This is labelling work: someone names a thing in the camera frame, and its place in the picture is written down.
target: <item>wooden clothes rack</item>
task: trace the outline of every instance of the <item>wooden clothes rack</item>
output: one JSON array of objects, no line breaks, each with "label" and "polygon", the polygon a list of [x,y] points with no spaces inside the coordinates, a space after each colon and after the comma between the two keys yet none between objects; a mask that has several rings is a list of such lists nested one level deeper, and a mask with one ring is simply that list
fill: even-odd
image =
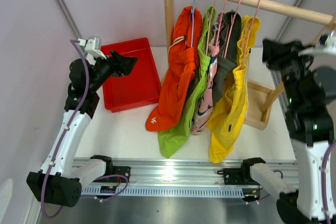
[{"label": "wooden clothes rack", "polygon": [[[228,0],[230,2],[238,3],[239,0]],[[259,0],[241,0],[241,5],[251,7],[258,7]],[[329,14],[314,12],[300,7],[282,4],[270,0],[261,0],[259,9],[267,10],[269,12],[286,15],[289,17],[300,18],[311,21],[317,24],[322,24],[327,27],[335,28],[336,19]],[[167,48],[171,45],[172,32],[174,29],[174,0],[164,0],[165,23],[166,23],[166,39]]]},{"label": "wooden clothes rack", "polygon": [[[235,3],[239,2],[239,0],[228,1]],[[257,8],[259,0],[240,0],[240,4]],[[333,30],[336,28],[336,13],[334,16],[332,16],[329,14],[318,13],[312,10],[307,10],[270,0],[260,0],[259,9],[324,25],[319,34],[313,40],[314,42],[316,42],[317,38],[319,38],[320,34],[324,30]],[[169,46],[172,44],[172,35],[174,29],[174,0],[164,0],[164,11],[168,51]],[[248,80],[247,90],[249,93],[249,109],[247,111],[244,123],[263,130],[268,124],[272,103],[282,93],[284,90],[284,85],[280,83],[280,85],[274,90],[262,85],[261,83]]]}]

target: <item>orange garment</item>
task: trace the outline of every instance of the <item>orange garment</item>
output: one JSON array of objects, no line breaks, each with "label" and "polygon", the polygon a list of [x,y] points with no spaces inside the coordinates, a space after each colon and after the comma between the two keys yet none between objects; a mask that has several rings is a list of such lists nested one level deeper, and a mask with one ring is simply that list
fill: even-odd
[{"label": "orange garment", "polygon": [[183,9],[177,19],[173,40],[185,36],[186,40],[177,43],[169,51],[169,69],[164,79],[159,104],[146,121],[148,131],[166,131],[177,125],[180,120],[189,83],[195,77],[195,68],[200,66],[197,52],[202,33],[202,14],[195,9],[194,37],[192,37],[192,6]]}]

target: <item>pink hanger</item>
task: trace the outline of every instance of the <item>pink hanger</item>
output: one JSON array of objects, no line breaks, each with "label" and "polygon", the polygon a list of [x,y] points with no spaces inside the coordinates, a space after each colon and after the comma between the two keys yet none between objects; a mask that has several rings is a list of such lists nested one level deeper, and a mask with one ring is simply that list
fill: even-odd
[{"label": "pink hanger", "polygon": [[223,20],[223,15],[224,15],[224,10],[225,10],[225,6],[226,6],[227,0],[225,0],[224,6],[223,6],[223,11],[221,12],[221,16],[219,17],[219,26],[218,26],[218,32],[217,32],[217,38],[216,38],[216,46],[218,46],[218,41],[219,41],[219,33],[220,33],[220,26],[222,24],[222,20]]},{"label": "pink hanger", "polygon": [[246,56],[246,50],[247,50],[247,45],[248,45],[248,39],[249,39],[249,37],[250,37],[250,32],[251,32],[251,28],[252,28],[252,26],[253,26],[254,20],[256,19],[257,13],[258,13],[259,8],[260,8],[260,2],[261,2],[261,0],[259,0],[258,8],[257,8],[257,10],[256,10],[256,13],[255,13],[253,19],[252,19],[251,25],[250,25],[249,28],[248,28],[247,40],[246,40],[246,45],[245,45],[245,50],[244,50],[243,63],[241,64],[241,69],[243,69],[243,66],[244,66],[245,56]]},{"label": "pink hanger", "polygon": [[235,22],[235,18],[236,18],[236,15],[237,15],[237,12],[238,12],[238,9],[239,9],[239,6],[240,6],[240,1],[241,0],[239,0],[239,2],[238,2],[238,6],[237,6],[237,9],[236,9],[235,15],[233,15],[233,20],[231,22],[230,31],[229,31],[228,37],[226,39],[225,53],[224,53],[224,50],[223,50],[223,54],[222,54],[222,56],[224,55],[224,58],[226,58],[227,48],[228,48],[228,45],[229,45],[229,42],[230,42],[230,37],[231,37],[231,31],[232,31],[233,23]]},{"label": "pink hanger", "polygon": [[207,36],[207,40],[206,40],[206,50],[205,50],[205,54],[206,55],[208,53],[209,36],[210,36],[210,25],[211,25],[211,20],[212,20],[212,14],[214,13],[216,2],[217,2],[217,0],[215,0],[214,7],[211,9],[211,13],[210,13],[210,19],[209,19],[209,24],[208,24],[208,26],[209,26],[208,27],[208,36]]}]

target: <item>yellow garment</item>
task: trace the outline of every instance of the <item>yellow garment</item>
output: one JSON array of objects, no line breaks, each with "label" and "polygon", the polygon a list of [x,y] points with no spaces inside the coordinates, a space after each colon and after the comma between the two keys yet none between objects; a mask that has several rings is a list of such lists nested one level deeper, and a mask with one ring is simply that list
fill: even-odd
[{"label": "yellow garment", "polygon": [[237,43],[238,67],[226,78],[225,93],[215,104],[207,123],[212,131],[209,159],[213,163],[220,163],[233,150],[233,144],[237,140],[244,122],[247,111],[246,62],[248,51],[255,45],[257,31],[260,27],[260,20],[255,18],[249,35],[244,67],[241,69],[248,28],[252,20],[253,17],[245,16],[241,21],[242,31]]}]

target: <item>drawstring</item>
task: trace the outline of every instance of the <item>drawstring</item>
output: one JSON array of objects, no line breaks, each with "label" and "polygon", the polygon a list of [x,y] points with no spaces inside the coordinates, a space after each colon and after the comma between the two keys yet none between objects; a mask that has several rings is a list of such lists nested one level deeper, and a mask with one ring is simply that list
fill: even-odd
[{"label": "drawstring", "polygon": [[184,41],[184,40],[185,40],[185,37],[184,37],[184,36],[177,37],[176,39],[174,39],[174,42],[173,42],[172,45],[168,48],[168,52],[167,52],[167,54],[169,55],[169,51],[170,51],[170,49],[171,49],[173,46],[175,46],[177,43],[180,43],[180,42],[182,42],[182,41]]}]

